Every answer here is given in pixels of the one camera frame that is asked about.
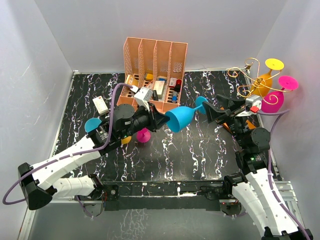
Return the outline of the yellow orange wine glass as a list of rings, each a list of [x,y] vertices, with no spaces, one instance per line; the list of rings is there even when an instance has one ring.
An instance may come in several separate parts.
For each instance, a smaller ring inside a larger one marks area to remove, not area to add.
[[[269,68],[269,71],[258,76],[250,89],[250,92],[253,95],[257,95],[262,98],[264,98],[272,89],[274,76],[274,74],[272,74],[273,71],[278,71],[278,73],[275,74],[278,75],[285,67],[284,63],[276,58],[266,59],[265,65]]]
[[[128,144],[131,141],[131,139],[132,139],[131,136],[125,137],[121,140],[121,144],[122,145]]]

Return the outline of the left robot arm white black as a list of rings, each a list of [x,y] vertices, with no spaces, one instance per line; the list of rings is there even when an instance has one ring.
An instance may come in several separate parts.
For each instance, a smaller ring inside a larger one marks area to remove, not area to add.
[[[87,196],[93,200],[103,195],[103,185],[95,174],[65,178],[72,170],[98,159],[122,144],[122,140],[146,128],[156,132],[170,118],[150,103],[148,109],[134,109],[120,104],[107,120],[99,120],[77,143],[40,163],[18,167],[20,187],[29,210],[38,210],[53,199]]]

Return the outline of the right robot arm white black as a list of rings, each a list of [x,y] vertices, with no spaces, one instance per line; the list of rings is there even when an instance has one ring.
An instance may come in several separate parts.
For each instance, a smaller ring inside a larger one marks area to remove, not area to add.
[[[249,128],[246,117],[262,113],[262,98],[250,96],[245,100],[219,96],[226,109],[219,109],[204,97],[196,106],[207,116],[209,123],[227,124],[240,146],[235,159],[241,173],[227,175],[223,194],[236,198],[256,225],[263,240],[312,240],[305,228],[285,205],[273,179],[270,159],[271,132],[263,127]]]

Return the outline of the magenta wine glass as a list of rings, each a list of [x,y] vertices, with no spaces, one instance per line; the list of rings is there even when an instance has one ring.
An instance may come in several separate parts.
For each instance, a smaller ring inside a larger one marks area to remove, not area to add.
[[[151,133],[147,128],[143,128],[136,133],[136,139],[140,143],[147,143],[151,139]]]
[[[299,87],[298,81],[288,75],[279,77],[278,84],[281,89],[273,90],[262,99],[261,110],[264,113],[277,113],[285,101],[284,93],[292,92]]]

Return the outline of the blue wine glass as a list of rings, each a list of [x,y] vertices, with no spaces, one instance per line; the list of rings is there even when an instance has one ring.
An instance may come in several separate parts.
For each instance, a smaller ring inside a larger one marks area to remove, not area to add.
[[[91,131],[97,129],[102,121],[99,118],[93,117],[86,121],[84,125],[84,130],[86,133],[90,133]]]
[[[178,133],[192,122],[196,111],[199,111],[204,115],[206,114],[203,103],[207,102],[208,101],[205,97],[199,96],[195,100],[194,108],[188,106],[179,106],[167,111],[165,115],[169,117],[169,121],[166,123],[168,128],[172,132]]]

